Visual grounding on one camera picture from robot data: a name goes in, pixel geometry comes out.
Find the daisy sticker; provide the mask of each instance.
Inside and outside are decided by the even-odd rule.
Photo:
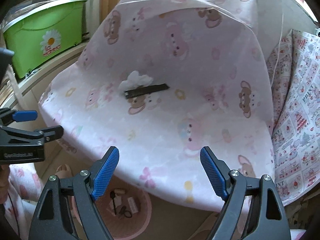
[[[44,57],[61,49],[61,34],[57,30],[47,31],[42,38],[43,41],[40,42],[40,45],[42,46],[41,50],[43,51]]]

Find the white shelf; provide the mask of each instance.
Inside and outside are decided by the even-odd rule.
[[[71,61],[72,59],[78,57],[87,42],[81,43],[75,47],[72,47],[57,56],[53,57],[52,59],[48,60],[47,62],[43,63],[39,70],[33,74],[32,76],[22,80],[19,82],[18,86],[20,88],[20,92],[24,96],[28,91],[30,91],[36,84],[38,84],[43,78],[48,76],[50,73],[58,69],[61,65]],[[3,103],[1,107],[10,107],[12,108],[17,103],[14,94],[12,93],[6,101]]]

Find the small card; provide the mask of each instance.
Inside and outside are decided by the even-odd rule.
[[[137,208],[137,205],[136,205],[133,197],[129,197],[129,198],[128,198],[128,203],[129,203],[129,206],[130,206],[130,209],[131,209],[131,213],[132,213],[132,214],[135,214],[135,213],[138,213],[138,212],[139,212],[139,210],[138,210],[138,208]]]

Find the black clamp jaw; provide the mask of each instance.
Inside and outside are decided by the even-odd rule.
[[[201,163],[215,193],[224,201],[221,213],[206,240],[230,240],[236,229],[245,196],[252,196],[241,240],[290,240],[284,207],[268,175],[261,179],[243,176],[218,160],[209,147],[200,154]],[[90,170],[73,178],[52,175],[42,191],[31,223],[30,240],[79,239],[73,224],[68,196],[74,196],[88,240],[113,240],[95,205],[109,184],[119,161],[119,151],[110,147]]]
[[[44,161],[44,144],[60,139],[62,126],[53,126],[33,132],[7,125],[12,122],[36,120],[36,111],[0,109],[0,164],[34,163]]]
[[[89,170],[66,179],[50,176],[38,201],[29,239],[79,239],[68,202],[68,196],[74,196],[88,240],[113,240],[94,202],[104,194],[118,161],[118,149],[110,147]]]
[[[280,196],[269,175],[245,177],[218,160],[209,147],[200,161],[211,185],[225,204],[206,240],[230,240],[236,229],[245,196],[252,196],[241,240],[291,240],[289,224]]]

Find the pink bow print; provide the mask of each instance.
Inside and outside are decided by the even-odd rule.
[[[144,186],[147,188],[155,188],[156,183],[154,180],[151,178],[151,172],[148,167],[145,167],[142,171],[142,175],[140,175],[139,179],[145,180]]]
[[[144,20],[144,12],[149,11],[150,9],[151,9],[150,7],[146,7],[146,8],[142,7],[140,11],[138,11],[138,15],[139,15],[138,20]]]
[[[110,102],[112,100],[112,96],[111,96],[111,94],[113,93],[113,89],[111,89],[112,87],[113,87],[112,83],[106,87],[106,91],[108,92],[108,94],[104,98],[105,101]]]

